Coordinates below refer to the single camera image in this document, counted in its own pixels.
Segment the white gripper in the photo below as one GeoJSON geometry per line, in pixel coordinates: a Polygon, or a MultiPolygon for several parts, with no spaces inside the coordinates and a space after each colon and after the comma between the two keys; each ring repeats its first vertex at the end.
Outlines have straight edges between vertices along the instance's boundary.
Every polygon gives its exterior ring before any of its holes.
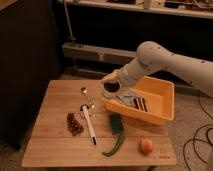
{"type": "Polygon", "coordinates": [[[121,84],[119,70],[115,69],[112,73],[107,74],[101,80],[102,84],[110,83],[110,84],[121,84]]]}

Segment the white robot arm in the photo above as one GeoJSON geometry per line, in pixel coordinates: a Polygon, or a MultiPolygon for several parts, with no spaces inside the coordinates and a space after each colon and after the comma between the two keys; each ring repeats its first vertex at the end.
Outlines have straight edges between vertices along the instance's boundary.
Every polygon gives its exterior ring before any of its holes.
{"type": "Polygon", "coordinates": [[[213,97],[213,62],[171,52],[153,41],[141,43],[136,57],[102,80],[104,96],[112,98],[133,87],[142,77],[167,71],[213,97]]]}

